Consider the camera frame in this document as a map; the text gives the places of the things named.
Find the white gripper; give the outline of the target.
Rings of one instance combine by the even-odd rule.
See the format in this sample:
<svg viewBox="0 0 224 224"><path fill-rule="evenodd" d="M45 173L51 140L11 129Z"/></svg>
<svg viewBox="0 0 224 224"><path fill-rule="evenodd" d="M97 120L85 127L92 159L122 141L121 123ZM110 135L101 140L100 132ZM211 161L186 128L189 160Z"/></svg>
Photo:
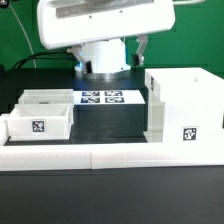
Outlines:
<svg viewBox="0 0 224 224"><path fill-rule="evenodd" d="M39 0L40 41L47 49L120 37L138 36L133 65L144 64L149 34L169 30L175 22L172 0ZM83 64L92 72L92 63Z"/></svg>

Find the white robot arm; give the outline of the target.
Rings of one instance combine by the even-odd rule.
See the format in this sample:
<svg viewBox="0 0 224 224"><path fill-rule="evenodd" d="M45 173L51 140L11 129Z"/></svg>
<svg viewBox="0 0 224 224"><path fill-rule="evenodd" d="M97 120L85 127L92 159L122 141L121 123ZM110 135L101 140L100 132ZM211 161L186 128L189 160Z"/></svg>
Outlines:
<svg viewBox="0 0 224 224"><path fill-rule="evenodd" d="M78 74L105 77L130 69L124 37L137 38L141 63L147 35L171 29L175 12L172 0L39 0L37 22L45 48L69 47Z"/></svg>

